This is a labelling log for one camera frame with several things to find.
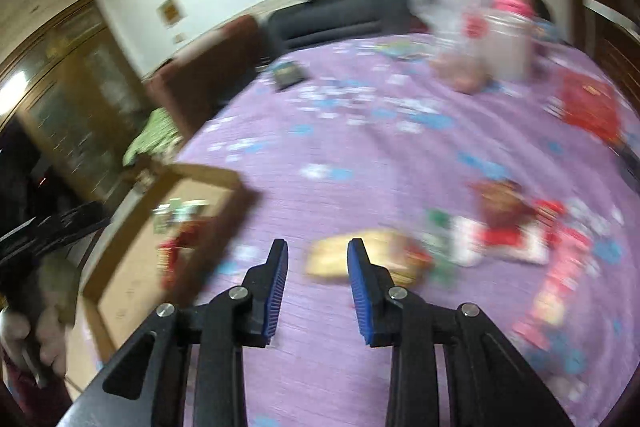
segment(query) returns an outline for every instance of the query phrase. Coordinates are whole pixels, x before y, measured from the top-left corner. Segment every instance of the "brown chair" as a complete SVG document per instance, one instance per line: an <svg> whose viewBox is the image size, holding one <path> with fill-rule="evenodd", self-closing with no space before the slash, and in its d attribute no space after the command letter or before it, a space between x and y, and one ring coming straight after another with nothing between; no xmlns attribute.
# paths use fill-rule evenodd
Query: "brown chair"
<svg viewBox="0 0 640 427"><path fill-rule="evenodd" d="M255 78L265 48L257 22L244 15L178 50L146 87L188 140Z"/></svg>

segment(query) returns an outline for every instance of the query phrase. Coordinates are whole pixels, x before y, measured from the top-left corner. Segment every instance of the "red bag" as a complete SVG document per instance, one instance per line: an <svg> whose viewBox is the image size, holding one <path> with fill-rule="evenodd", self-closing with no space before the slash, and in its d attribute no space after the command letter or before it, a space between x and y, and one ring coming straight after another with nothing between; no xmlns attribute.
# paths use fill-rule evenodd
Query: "red bag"
<svg viewBox="0 0 640 427"><path fill-rule="evenodd" d="M586 74L566 71L561 98L562 119L566 123L581 127L606 143L618 141L620 118L613 86Z"/></svg>

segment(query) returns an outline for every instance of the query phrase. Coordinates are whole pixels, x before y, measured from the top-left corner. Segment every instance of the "cardboard box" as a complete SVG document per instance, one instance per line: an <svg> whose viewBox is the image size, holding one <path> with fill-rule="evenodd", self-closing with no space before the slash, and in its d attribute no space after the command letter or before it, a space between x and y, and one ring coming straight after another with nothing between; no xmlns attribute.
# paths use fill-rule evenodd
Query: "cardboard box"
<svg viewBox="0 0 640 427"><path fill-rule="evenodd" d="M176 273L175 285L160 285L156 247L165 235L153 232L153 209L170 198L207 200L211 216L188 261ZM82 288L84 318L98 357L107 362L160 303L189 306L220 263L236 235L254 195L237 172L202 165L172 164L132 209L105 247Z"/></svg>

